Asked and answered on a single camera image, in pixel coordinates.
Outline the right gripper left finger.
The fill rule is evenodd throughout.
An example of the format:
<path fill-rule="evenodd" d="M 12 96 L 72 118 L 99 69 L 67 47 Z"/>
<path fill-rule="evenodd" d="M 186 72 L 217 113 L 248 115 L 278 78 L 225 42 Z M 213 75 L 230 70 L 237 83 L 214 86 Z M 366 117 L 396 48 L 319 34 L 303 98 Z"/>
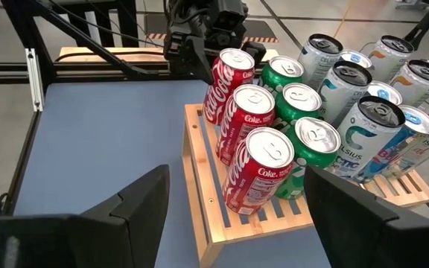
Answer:
<path fill-rule="evenodd" d="M 168 213 L 170 171 L 159 165 L 83 212 L 89 227 L 84 268 L 154 268 Z"/>

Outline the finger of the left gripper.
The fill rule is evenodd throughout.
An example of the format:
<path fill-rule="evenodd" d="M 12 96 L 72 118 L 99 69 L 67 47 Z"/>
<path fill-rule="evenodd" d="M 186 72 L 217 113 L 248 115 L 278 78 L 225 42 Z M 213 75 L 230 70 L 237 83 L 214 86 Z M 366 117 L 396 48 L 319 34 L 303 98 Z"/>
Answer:
<path fill-rule="evenodd" d="M 189 45 L 186 63 L 195 77 L 201 79 L 208 85 L 213 84 L 214 78 L 212 76 L 212 69 L 202 47 Z"/>
<path fill-rule="evenodd" d="M 267 49 L 263 44 L 252 41 L 245 42 L 241 47 L 241 50 L 247 52 L 254 59 L 256 66 L 261 64 L 261 61 L 267 52 Z"/>

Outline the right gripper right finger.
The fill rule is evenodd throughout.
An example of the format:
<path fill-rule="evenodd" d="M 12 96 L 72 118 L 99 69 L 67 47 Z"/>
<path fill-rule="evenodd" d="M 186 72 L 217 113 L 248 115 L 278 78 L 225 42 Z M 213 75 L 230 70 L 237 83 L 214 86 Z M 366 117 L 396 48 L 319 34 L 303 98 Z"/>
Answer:
<path fill-rule="evenodd" d="M 429 219 L 320 167 L 305 198 L 331 268 L 429 268 Z"/>

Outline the red Coca-Cola can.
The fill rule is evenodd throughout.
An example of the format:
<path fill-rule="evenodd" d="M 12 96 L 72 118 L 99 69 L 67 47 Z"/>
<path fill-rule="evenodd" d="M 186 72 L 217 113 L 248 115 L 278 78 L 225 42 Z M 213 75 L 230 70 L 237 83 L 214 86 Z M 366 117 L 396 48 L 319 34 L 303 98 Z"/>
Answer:
<path fill-rule="evenodd" d="M 294 156 L 284 133 L 271 127 L 249 132 L 235 150 L 222 187 L 226 206 L 238 214 L 256 213 L 288 177 Z"/>
<path fill-rule="evenodd" d="M 255 60 L 241 49 L 225 48 L 214 62 L 212 75 L 214 82 L 208 86 L 203 102 L 203 115 L 208 122 L 219 125 L 226 102 L 234 90 L 253 82 Z"/>
<path fill-rule="evenodd" d="M 220 136 L 216 154 L 219 160 L 230 165 L 242 139 L 257 127 L 269 127 L 274 119 L 275 100 L 265 88 L 245 84 L 229 97 L 220 123 Z"/>

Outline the green Sprite can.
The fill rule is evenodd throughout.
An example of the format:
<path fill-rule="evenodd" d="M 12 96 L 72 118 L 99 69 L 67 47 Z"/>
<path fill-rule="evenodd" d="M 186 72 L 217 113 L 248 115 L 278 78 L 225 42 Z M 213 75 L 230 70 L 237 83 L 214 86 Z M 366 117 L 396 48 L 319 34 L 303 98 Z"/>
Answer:
<path fill-rule="evenodd" d="M 303 117 L 319 117 L 320 95 L 302 83 L 287 84 L 275 97 L 275 119 L 271 127 L 283 133 Z"/>
<path fill-rule="evenodd" d="M 296 121 L 286 136 L 293 144 L 295 155 L 290 175 L 275 192 L 278 198 L 291 200 L 304 194 L 307 166 L 326 168 L 336 158 L 340 149 L 340 134 L 328 122 L 303 117 Z"/>
<path fill-rule="evenodd" d="M 263 67 L 258 85 L 275 97 L 287 84 L 301 83 L 303 74 L 304 67 L 298 60 L 278 55 Z"/>

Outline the slatted bamboo shelf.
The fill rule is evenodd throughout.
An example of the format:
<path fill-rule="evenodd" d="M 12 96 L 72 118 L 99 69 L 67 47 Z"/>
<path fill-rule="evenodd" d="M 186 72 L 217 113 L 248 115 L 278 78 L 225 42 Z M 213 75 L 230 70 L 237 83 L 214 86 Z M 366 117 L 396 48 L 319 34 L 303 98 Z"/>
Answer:
<path fill-rule="evenodd" d="M 295 200 L 295 205 L 288 200 L 273 200 L 280 205 L 278 214 L 273 202 L 268 200 L 260 212 L 265 220 L 260 220 L 256 212 L 247 217 L 246 223 L 242 223 L 242 215 L 229 209 L 227 216 L 223 216 L 222 209 L 226 206 L 222 198 L 218 198 L 221 191 L 216 186 L 222 186 L 227 167 L 216 158 L 215 126 L 205 121 L 203 127 L 200 124 L 201 116 L 202 104 L 185 105 L 182 162 L 200 268 L 212 267 L 226 244 L 276 235 L 283 238 L 287 237 L 283 234 L 298 235 L 299 230 L 303 229 L 313 232 L 313 221 L 304 197 Z M 429 186 L 415 170 L 400 179 L 378 177 L 367 184 L 350 183 L 405 208 L 429 205 Z M 300 249 L 307 249 L 307 242 L 315 242 L 314 237 L 311 235 L 301 240 Z M 308 258 L 315 261 L 321 259 L 323 249 L 307 249 L 307 253 L 301 253 L 300 249 L 287 254 L 295 257 L 296 267 L 299 261 L 307 261 Z"/>

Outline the black plate with orange stripes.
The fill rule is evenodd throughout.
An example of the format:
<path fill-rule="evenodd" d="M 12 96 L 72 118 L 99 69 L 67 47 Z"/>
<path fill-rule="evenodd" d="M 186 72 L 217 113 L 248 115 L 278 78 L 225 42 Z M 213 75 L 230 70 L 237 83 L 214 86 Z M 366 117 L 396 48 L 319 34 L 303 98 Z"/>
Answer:
<path fill-rule="evenodd" d="M 145 33 L 150 39 L 163 40 L 166 36 L 166 19 L 162 14 L 144 15 Z M 266 22 L 258 20 L 246 20 L 244 27 L 247 29 L 244 34 L 244 42 L 276 43 L 274 32 Z"/>

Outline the silver aluminium bracket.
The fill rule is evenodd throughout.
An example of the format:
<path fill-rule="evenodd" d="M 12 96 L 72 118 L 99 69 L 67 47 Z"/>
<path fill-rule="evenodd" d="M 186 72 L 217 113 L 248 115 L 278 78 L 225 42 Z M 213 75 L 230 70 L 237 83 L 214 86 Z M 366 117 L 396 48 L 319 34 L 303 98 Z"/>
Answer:
<path fill-rule="evenodd" d="M 35 112 L 42 112 L 44 108 L 44 97 L 39 60 L 34 48 L 26 48 L 25 56 L 28 68 L 29 84 L 31 88 L 33 110 Z"/>

